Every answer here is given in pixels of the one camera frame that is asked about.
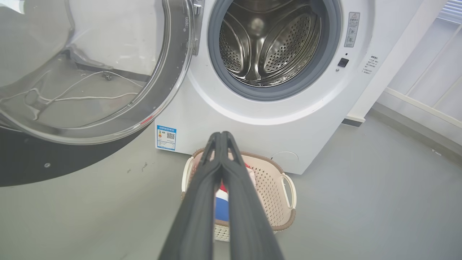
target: blue and white sticker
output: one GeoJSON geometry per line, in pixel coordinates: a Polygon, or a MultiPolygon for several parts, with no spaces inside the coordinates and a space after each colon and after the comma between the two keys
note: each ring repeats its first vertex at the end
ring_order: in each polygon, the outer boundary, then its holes
{"type": "Polygon", "coordinates": [[[157,126],[157,148],[175,151],[176,129],[157,126]]]}

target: front-loading washing machine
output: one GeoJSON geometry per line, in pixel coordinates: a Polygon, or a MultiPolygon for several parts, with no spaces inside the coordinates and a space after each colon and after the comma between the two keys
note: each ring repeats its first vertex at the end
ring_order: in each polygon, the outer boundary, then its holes
{"type": "Polygon", "coordinates": [[[302,174],[422,2],[0,1],[2,253],[84,248],[173,174],[155,147],[227,130],[302,174]]]}

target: gray sticker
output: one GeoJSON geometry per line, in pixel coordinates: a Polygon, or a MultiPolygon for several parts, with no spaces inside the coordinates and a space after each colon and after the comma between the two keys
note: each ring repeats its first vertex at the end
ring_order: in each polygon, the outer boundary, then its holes
{"type": "Polygon", "coordinates": [[[356,41],[356,34],[358,33],[359,25],[358,12],[350,12],[348,16],[348,31],[346,32],[345,47],[353,47],[356,41]]]}

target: basket rim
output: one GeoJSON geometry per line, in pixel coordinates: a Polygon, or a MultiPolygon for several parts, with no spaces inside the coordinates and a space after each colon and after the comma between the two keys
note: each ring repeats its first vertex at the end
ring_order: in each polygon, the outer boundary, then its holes
{"type": "MultiPolygon", "coordinates": [[[[204,152],[204,150],[205,150],[205,148],[201,148],[201,149],[195,151],[191,155],[191,157],[195,158],[197,155],[204,152]]],[[[279,173],[281,175],[285,174],[284,171],[282,170],[281,166],[279,166],[275,161],[273,161],[273,160],[271,160],[271,159],[269,159],[269,158],[267,158],[265,156],[256,155],[256,154],[253,154],[253,153],[248,153],[248,152],[243,152],[243,151],[241,151],[241,155],[254,157],[254,158],[257,158],[257,159],[260,159],[260,160],[263,160],[263,161],[267,161],[270,164],[272,164],[274,167],[276,167],[276,169],[278,169],[278,171],[279,171],[279,173]]],[[[182,200],[184,199],[185,195],[186,195],[186,192],[181,193],[181,199],[182,200]]],[[[289,228],[293,224],[293,222],[295,221],[295,215],[296,215],[296,210],[291,209],[289,220],[285,224],[279,225],[279,226],[271,226],[271,228],[273,229],[273,231],[282,231],[282,230],[285,230],[285,229],[289,228]]],[[[223,226],[223,227],[229,227],[229,221],[223,221],[223,220],[215,219],[215,225],[223,226]]]]}

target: gray rubber seal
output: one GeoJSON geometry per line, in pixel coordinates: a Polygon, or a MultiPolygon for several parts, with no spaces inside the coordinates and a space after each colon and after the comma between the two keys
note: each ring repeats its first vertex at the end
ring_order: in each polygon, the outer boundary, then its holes
{"type": "Polygon", "coordinates": [[[208,49],[212,65],[223,83],[234,92],[254,100],[272,101],[293,96],[309,87],[326,70],[340,40],[341,12],[338,0],[313,0],[311,7],[321,18],[321,37],[310,63],[294,78],[273,87],[251,87],[229,74],[219,50],[221,22],[233,0],[217,1],[208,27],[208,49]]]}

